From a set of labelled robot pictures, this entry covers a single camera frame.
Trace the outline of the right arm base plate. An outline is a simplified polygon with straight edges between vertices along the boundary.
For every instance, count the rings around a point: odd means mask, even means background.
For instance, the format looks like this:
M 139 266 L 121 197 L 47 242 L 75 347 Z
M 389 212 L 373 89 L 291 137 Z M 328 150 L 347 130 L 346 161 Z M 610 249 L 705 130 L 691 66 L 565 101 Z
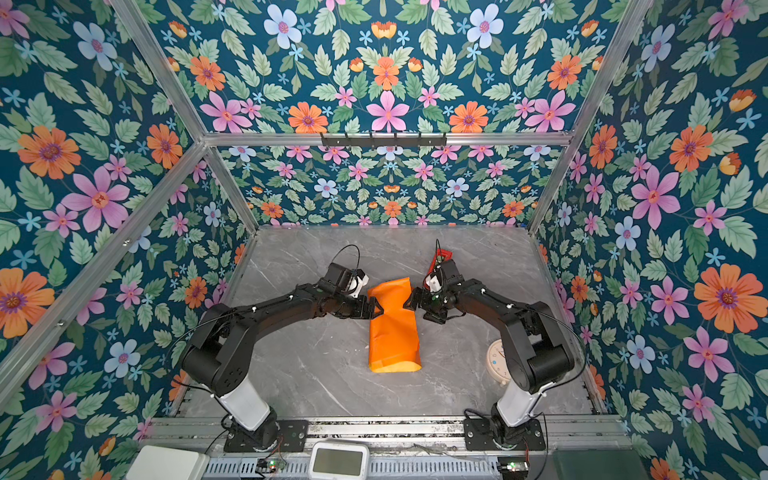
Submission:
M 545 433 L 536 419 L 510 427 L 500 419 L 465 417 L 462 424 L 468 451 L 544 451 L 547 448 Z

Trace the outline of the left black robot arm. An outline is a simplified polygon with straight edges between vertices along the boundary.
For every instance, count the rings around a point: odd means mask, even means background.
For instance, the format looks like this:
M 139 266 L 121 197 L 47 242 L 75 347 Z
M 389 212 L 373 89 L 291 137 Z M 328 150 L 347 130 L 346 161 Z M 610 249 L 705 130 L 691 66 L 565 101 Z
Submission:
M 384 313 L 377 299 L 361 293 L 368 276 L 360 269 L 329 265 L 314 283 L 252 305 L 216 304 L 204 314 L 181 356 L 190 379 L 208 389 L 231 418 L 234 430 L 259 448 L 277 436 L 277 415 L 257 392 L 254 348 L 260 340 L 298 322 L 332 315 L 373 320 Z

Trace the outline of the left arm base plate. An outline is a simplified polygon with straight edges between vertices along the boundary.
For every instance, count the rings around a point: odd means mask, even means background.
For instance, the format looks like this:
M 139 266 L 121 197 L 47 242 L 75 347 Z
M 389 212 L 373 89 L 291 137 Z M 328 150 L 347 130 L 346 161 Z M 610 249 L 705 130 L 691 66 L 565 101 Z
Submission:
M 226 453 L 298 453 L 308 439 L 307 420 L 267 420 L 256 430 L 234 422 L 227 428 L 223 450 Z

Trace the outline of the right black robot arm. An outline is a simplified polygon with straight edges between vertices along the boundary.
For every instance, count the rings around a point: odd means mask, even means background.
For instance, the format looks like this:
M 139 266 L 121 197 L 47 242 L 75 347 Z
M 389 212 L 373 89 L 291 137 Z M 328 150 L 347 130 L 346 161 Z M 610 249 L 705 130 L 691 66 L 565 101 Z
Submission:
M 452 260 L 436 265 L 403 307 L 421 310 L 437 324 L 446 323 L 456 310 L 498 330 L 510 381 L 485 420 L 493 442 L 503 449 L 534 431 L 540 401 L 575 368 L 576 356 L 546 303 L 509 299 L 477 279 L 464 278 Z

